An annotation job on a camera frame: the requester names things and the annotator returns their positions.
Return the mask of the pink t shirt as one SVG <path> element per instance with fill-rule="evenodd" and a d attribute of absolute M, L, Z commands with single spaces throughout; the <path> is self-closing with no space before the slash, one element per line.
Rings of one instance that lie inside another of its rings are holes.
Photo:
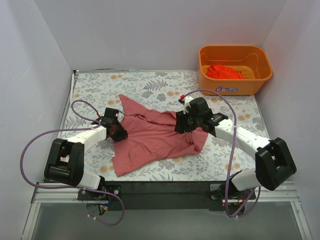
<path fill-rule="evenodd" d="M 128 137 L 114 143 L 113 168 L 118 177 L 149 163 L 200 154 L 208 134 L 200 128 L 192 132 L 175 132 L 176 114 L 148 109 L 120 94 L 125 117 L 122 126 Z"/>

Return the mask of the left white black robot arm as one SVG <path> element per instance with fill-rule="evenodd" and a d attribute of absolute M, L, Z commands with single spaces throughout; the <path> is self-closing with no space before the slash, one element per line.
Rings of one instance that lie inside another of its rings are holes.
<path fill-rule="evenodd" d="M 88 130 L 67 139 L 55 139 L 44 169 L 44 178 L 89 189 L 89 194 L 95 200 L 103 199 L 107 193 L 103 179 L 85 170 L 85 153 L 108 138 L 120 142 L 128 137 L 128 132 L 118 120 L 119 113 L 119 110 L 107 107 L 104 115 L 93 122 Z"/>

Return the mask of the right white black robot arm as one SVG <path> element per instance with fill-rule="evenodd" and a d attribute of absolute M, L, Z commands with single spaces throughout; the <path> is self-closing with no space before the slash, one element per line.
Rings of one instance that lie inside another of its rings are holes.
<path fill-rule="evenodd" d="M 228 197 L 237 199 L 246 190 L 264 187 L 274 191 L 297 172 L 297 167 L 287 143 L 281 139 L 258 136 L 222 113 L 213 113 L 203 97 L 181 96 L 183 110 L 176 113 L 175 132 L 190 133 L 197 129 L 225 140 L 248 154 L 255 168 L 234 173 L 225 182 Z"/>

